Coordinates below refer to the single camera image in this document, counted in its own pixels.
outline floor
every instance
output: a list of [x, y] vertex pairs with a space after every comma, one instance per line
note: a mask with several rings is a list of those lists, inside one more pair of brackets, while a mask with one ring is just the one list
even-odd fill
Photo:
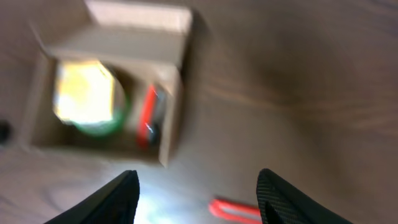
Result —
[[39, 48], [27, 19], [61, 0], [0, 2], [0, 223], [43, 223], [126, 169], [137, 223], [226, 223], [270, 168], [353, 223], [397, 223], [398, 2], [163, 0], [197, 12], [178, 151], [168, 169], [31, 154], [15, 144]]

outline red handle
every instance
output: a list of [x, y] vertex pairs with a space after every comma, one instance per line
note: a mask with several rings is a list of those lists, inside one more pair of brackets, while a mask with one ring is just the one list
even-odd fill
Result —
[[151, 85], [147, 91], [144, 107], [142, 109], [141, 119], [139, 121], [137, 143], [141, 148], [148, 146], [147, 135], [149, 131], [150, 121], [155, 107], [156, 91], [155, 86]]
[[225, 200], [219, 199], [214, 199], [209, 204], [209, 211], [216, 217], [246, 224], [262, 224], [261, 221], [254, 220], [252, 218], [245, 218], [241, 215], [233, 215], [225, 212], [224, 210], [234, 210], [236, 212], [245, 213], [251, 216], [259, 217], [259, 219], [261, 219], [260, 210], [258, 208], [253, 208], [247, 205], [241, 205], [238, 203], [227, 202]]

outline black textured surface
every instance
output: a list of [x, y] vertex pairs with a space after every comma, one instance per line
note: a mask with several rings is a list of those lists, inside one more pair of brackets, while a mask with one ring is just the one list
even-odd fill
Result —
[[260, 172], [257, 181], [257, 199], [263, 223], [269, 224], [308, 224], [310, 223], [300, 212], [279, 192], [266, 175]]
[[5, 120], [0, 120], [0, 145], [7, 143], [10, 133], [10, 124]]
[[46, 224], [131, 224], [139, 194], [137, 172], [127, 170]]

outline open cardboard box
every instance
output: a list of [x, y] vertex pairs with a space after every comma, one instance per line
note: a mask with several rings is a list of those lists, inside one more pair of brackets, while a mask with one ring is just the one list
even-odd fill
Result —
[[[22, 146], [27, 150], [62, 151], [157, 162], [166, 166], [174, 146], [182, 94], [179, 68], [192, 23], [184, 7], [117, 1], [64, 1], [32, 20], [42, 52], [29, 98]], [[98, 59], [125, 71], [134, 87], [127, 96], [131, 113], [123, 129], [106, 138], [93, 138], [63, 124], [52, 108], [59, 60]], [[146, 88], [160, 85], [167, 93], [160, 145], [139, 149], [136, 126]]]

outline green rim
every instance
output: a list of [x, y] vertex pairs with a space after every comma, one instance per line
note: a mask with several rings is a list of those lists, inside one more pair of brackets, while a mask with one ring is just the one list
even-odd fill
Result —
[[90, 127], [78, 123], [74, 123], [73, 125], [75, 125], [75, 127], [79, 131], [93, 137], [103, 137], [115, 133], [116, 131], [119, 131], [122, 128], [127, 118], [127, 114], [130, 111], [130, 101], [129, 98], [126, 96], [126, 94], [125, 94], [125, 100], [126, 100], [125, 108], [123, 110], [116, 110], [114, 112], [114, 119], [112, 119], [107, 123], [102, 124], [101, 126]]

